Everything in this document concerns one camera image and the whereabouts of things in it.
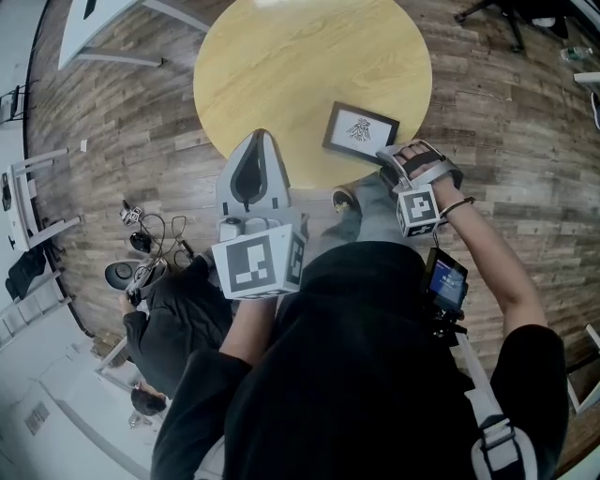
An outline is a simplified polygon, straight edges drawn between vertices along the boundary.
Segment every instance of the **gray pants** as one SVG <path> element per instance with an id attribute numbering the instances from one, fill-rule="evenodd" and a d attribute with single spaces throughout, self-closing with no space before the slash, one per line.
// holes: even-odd
<path id="1" fill-rule="evenodd" d="M 317 256 L 351 242 L 392 242 L 413 248 L 410 240 L 402 236 L 396 205 L 378 173 L 360 180 L 354 196 L 360 211 L 346 209 L 339 224 L 323 232 L 316 247 Z"/>

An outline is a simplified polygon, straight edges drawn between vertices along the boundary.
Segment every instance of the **bracelet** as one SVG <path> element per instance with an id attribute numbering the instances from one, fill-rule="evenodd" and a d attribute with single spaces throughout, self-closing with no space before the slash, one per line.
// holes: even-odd
<path id="1" fill-rule="evenodd" d="M 448 216 L 448 214 L 450 212 L 452 212 L 455 208 L 460 207 L 461 205 L 464 205 L 465 203 L 470 203 L 471 205 L 473 205 L 475 203 L 475 198 L 474 197 L 468 197 L 464 200 L 461 200 L 460 202 L 456 202 L 453 205 L 447 206 L 446 208 L 444 208 L 441 213 L 440 213 L 440 218 L 445 218 Z"/>

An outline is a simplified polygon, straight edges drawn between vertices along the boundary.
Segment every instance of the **metal stand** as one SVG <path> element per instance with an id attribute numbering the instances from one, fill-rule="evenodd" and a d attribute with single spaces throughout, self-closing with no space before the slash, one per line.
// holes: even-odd
<path id="1" fill-rule="evenodd" d="M 1 103 L 2 103 L 2 98 L 11 97 L 8 119 L 1 121 L 0 125 L 4 125 L 7 122 L 17 122 L 19 120 L 24 120 L 25 117 L 27 116 L 27 112 L 31 112 L 32 110 L 34 110 L 36 108 L 36 107 L 32 107 L 27 110 L 24 109 L 24 106 L 26 103 L 25 99 L 29 95 L 28 87 L 30 85 L 33 85 L 36 82 L 38 82 L 38 80 L 33 80 L 32 82 L 25 84 L 23 87 L 20 87 L 19 85 L 17 85 L 17 88 L 15 88 L 12 92 L 8 92 L 7 94 L 0 97 L 0 107 L 1 107 Z M 22 96 L 22 99 L 21 99 L 22 110 L 19 113 L 17 113 L 17 110 L 19 109 L 19 98 L 21 96 Z"/>
<path id="2" fill-rule="evenodd" d="M 483 2 L 479 2 L 478 4 L 473 5 L 471 8 L 466 9 L 458 15 L 455 15 L 454 19 L 458 23 L 465 23 L 467 17 L 493 4 L 497 4 L 502 9 L 502 15 L 504 16 L 504 18 L 510 25 L 511 30 L 513 31 L 513 35 L 515 36 L 515 40 L 517 41 L 517 43 L 515 43 L 511 47 L 512 51 L 514 53 L 525 52 L 525 43 L 523 42 L 523 36 L 521 35 L 521 31 L 518 28 L 517 17 L 515 16 L 514 3 L 511 1 L 484 0 Z"/>

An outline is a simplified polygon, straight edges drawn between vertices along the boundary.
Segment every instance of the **drawing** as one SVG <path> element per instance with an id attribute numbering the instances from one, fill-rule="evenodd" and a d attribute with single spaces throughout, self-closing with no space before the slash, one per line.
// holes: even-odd
<path id="1" fill-rule="evenodd" d="M 371 140 L 371 135 L 368 132 L 368 128 L 371 124 L 365 118 L 359 118 L 356 125 L 346 130 L 346 133 L 350 133 L 350 138 L 355 139 L 359 142 L 366 142 Z"/>

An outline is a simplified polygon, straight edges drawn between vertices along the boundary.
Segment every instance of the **round wooden table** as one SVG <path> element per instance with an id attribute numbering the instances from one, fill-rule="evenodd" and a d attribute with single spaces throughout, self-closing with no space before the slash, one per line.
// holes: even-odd
<path id="1" fill-rule="evenodd" d="M 350 183 L 378 167 L 322 147 L 334 101 L 420 128 L 431 96 L 421 33 L 393 0 L 237 0 L 194 72 L 196 109 L 228 158 L 257 128 L 275 138 L 294 188 Z"/>

